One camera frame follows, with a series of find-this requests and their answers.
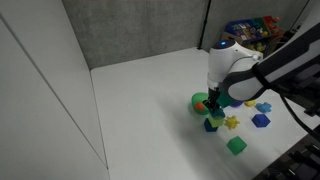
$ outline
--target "cable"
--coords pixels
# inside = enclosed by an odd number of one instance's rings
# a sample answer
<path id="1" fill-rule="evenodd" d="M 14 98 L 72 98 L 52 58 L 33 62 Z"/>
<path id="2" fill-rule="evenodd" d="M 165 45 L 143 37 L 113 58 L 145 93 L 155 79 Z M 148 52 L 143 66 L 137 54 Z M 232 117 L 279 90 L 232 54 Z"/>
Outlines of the cable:
<path id="1" fill-rule="evenodd" d="M 283 102 L 283 104 L 286 106 L 286 108 L 288 109 L 289 113 L 291 114 L 291 116 L 293 117 L 293 119 L 305 130 L 307 131 L 312 137 L 314 137 L 317 141 L 320 142 L 320 135 L 316 132 L 314 132 L 312 129 L 310 129 L 306 124 L 304 124 L 299 117 L 296 115 L 296 113 L 292 110 L 292 108 L 290 107 L 290 105 L 288 104 L 287 100 L 285 99 L 285 97 L 283 96 L 282 93 L 280 94 L 280 98 Z"/>

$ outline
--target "white wall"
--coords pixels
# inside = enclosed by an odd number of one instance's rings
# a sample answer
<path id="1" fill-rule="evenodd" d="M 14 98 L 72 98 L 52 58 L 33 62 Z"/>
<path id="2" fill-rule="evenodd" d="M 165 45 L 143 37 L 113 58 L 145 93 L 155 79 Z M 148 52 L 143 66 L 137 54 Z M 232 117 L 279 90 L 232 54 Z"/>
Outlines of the white wall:
<path id="1" fill-rule="evenodd" d="M 108 180 L 108 170 L 0 20 L 0 179 Z"/>
<path id="2" fill-rule="evenodd" d="M 0 12 L 105 163 L 90 73 L 62 2 L 0 0 Z"/>

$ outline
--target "yellow star block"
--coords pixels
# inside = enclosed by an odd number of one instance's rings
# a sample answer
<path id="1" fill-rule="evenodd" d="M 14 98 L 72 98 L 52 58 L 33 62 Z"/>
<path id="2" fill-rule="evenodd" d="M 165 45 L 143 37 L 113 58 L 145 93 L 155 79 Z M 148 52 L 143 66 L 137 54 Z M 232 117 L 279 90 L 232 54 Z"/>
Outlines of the yellow star block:
<path id="1" fill-rule="evenodd" d="M 227 126 L 229 130 L 235 129 L 237 125 L 240 124 L 240 121 L 237 120 L 236 116 L 227 117 L 227 120 L 225 122 L 226 123 L 224 125 Z"/>
<path id="2" fill-rule="evenodd" d="M 247 107 L 252 107 L 252 106 L 256 105 L 256 101 L 255 100 L 246 101 L 246 102 L 244 102 L 244 105 L 246 105 Z"/>

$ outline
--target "gray wall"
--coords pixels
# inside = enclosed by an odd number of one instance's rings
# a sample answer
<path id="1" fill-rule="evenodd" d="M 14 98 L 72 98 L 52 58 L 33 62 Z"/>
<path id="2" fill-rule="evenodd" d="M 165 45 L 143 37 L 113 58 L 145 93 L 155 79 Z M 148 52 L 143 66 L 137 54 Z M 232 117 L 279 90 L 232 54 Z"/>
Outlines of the gray wall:
<path id="1" fill-rule="evenodd" d="M 197 46 L 208 0 L 63 2 L 92 69 Z M 212 0 L 203 48 L 208 50 L 231 20 L 273 15 L 290 28 L 306 2 Z"/>

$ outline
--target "white table surface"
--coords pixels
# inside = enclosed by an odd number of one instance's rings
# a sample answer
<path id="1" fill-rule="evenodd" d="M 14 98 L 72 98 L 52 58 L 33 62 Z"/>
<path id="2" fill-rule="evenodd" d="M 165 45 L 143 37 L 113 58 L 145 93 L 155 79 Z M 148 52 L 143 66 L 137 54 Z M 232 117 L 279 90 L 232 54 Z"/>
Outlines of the white table surface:
<path id="1" fill-rule="evenodd" d="M 92 70 L 111 180 L 251 179 L 306 135 L 272 91 L 257 99 L 272 104 L 268 127 L 256 128 L 259 112 L 243 105 L 225 109 L 236 129 L 205 132 L 190 102 L 207 92 L 207 61 L 191 48 Z M 320 123 L 290 104 L 309 127 Z M 237 156 L 226 146 L 235 136 L 248 144 Z"/>

